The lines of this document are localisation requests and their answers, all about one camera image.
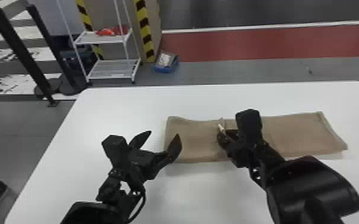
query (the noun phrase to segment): metal shelf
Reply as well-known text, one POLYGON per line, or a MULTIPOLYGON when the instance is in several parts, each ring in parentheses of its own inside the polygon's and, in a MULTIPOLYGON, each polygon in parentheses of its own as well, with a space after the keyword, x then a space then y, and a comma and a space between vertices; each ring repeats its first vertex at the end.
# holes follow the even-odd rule
POLYGON ((127 78, 134 81, 141 59, 97 61, 88 74, 89 79, 127 78))
MULTIPOLYGON (((131 18, 129 17, 128 8, 126 6, 126 0, 120 0, 123 5, 123 10, 125 13, 126 21, 128 22, 128 33, 126 35, 118 35, 118 36, 98 36, 95 32, 84 31, 81 35, 78 36, 74 40, 71 28, 68 24, 67 19, 65 18, 65 13, 61 6, 62 1, 66 0, 56 0, 58 9, 60 10, 60 14, 63 18, 64 25, 68 31, 70 41, 73 45, 75 50, 76 57, 78 59, 79 65, 81 67, 83 76, 85 77, 86 81, 89 82, 90 79, 131 79, 132 83, 135 83, 135 75, 137 74, 139 65, 141 63, 141 54, 139 52, 137 40, 135 39, 135 35, 133 35, 133 28, 131 23, 131 18), (129 38, 132 38, 134 41, 134 47, 137 51, 137 55, 132 55, 130 57, 128 52, 127 41, 129 38), (88 73, 85 70, 85 66, 81 60, 81 56, 79 55, 78 46, 79 45, 98 45, 103 43, 119 43, 123 45, 125 59, 124 60, 104 60, 104 57, 101 58, 99 54, 95 54, 97 57, 97 62, 94 64, 91 71, 88 73)), ((120 14, 120 10, 118 7, 118 0, 112 0, 114 2, 114 8, 116 11, 116 18, 118 24, 110 24, 110 26, 119 26, 120 30, 122 30, 122 18, 120 14)))
POLYGON ((84 31, 79 35, 78 38, 74 41, 76 45, 84 44, 101 44, 101 43, 126 43, 128 38, 132 34, 132 28, 128 30, 128 33, 125 36, 99 36, 93 31, 84 31))

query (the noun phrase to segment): white wall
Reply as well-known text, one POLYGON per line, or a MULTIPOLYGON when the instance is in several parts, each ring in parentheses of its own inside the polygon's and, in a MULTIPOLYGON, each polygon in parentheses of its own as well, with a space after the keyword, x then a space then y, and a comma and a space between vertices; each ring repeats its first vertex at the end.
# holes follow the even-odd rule
MULTIPOLYGON (((34 4, 41 14, 52 36, 67 35, 66 27, 63 23, 60 10, 57 6, 57 0, 27 0, 30 4, 34 4)), ((68 21, 69 27, 73 33, 82 33, 83 24, 76 8, 75 0, 58 0, 63 7, 64 15, 68 21)))

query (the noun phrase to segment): white table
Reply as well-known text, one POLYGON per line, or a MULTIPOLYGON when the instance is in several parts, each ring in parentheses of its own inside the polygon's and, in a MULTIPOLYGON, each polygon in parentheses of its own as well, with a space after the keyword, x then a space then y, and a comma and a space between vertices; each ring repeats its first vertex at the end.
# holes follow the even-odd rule
MULTIPOLYGON (((58 224, 75 201, 94 201, 111 164, 108 135, 152 130, 160 151, 168 116, 208 120, 259 109, 263 116, 323 111, 349 150, 321 157, 359 192, 359 82, 88 89, 75 102, 8 215, 7 224, 58 224)), ((146 183, 134 223, 273 223, 265 193, 230 162, 174 164, 146 183)), ((359 223, 359 213, 344 218, 359 223)))

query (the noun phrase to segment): black stanchion pole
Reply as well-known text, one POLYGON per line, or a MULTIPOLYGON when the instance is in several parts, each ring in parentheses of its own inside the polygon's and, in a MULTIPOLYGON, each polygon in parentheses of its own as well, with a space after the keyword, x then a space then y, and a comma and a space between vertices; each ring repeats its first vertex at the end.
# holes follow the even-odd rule
POLYGON ((14 51, 18 59, 24 65, 25 69, 31 75, 32 79, 36 82, 37 88, 41 93, 35 94, 40 96, 45 96, 49 101, 49 106, 55 107, 58 103, 53 99, 51 94, 58 90, 58 87, 61 85, 60 80, 53 80, 52 83, 45 78, 42 70, 39 68, 37 63, 34 61, 32 56, 29 54, 28 49, 25 44, 22 42, 16 31, 13 29, 10 21, 8 21, 3 10, 0 8, 0 34, 8 43, 10 48, 14 51))
POLYGON ((63 80, 63 84, 60 86, 60 92, 65 95, 74 95, 82 92, 86 89, 86 80, 83 76, 74 77, 71 69, 68 68, 67 64, 64 62, 63 57, 56 48, 54 41, 46 28, 45 23, 43 22, 38 9, 33 4, 30 4, 26 7, 29 14, 32 16, 39 30, 41 31, 43 37, 46 40, 46 43, 49 45, 52 53, 54 54, 55 59, 63 71, 66 80, 63 80))

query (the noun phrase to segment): stanchion base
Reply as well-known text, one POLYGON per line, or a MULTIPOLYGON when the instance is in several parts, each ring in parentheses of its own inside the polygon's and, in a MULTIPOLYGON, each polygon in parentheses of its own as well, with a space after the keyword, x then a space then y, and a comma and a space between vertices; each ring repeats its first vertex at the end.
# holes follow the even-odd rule
MULTIPOLYGON (((50 83, 49 93, 51 95, 58 93, 59 88, 61 86, 61 80, 60 79, 48 79, 48 81, 50 83)), ((36 86, 34 88, 33 92, 35 93, 36 97, 39 99, 42 99, 44 97, 43 92, 41 91, 41 89, 38 86, 36 86)))
POLYGON ((53 104, 49 103, 49 105, 47 105, 47 107, 57 107, 59 104, 60 104, 60 102, 55 100, 53 104))
POLYGON ((74 80, 75 86, 71 86, 66 79, 62 79, 63 83, 60 86, 60 92, 66 96, 72 96, 81 93, 84 89, 86 89, 86 87, 88 87, 85 78, 74 77, 74 80))

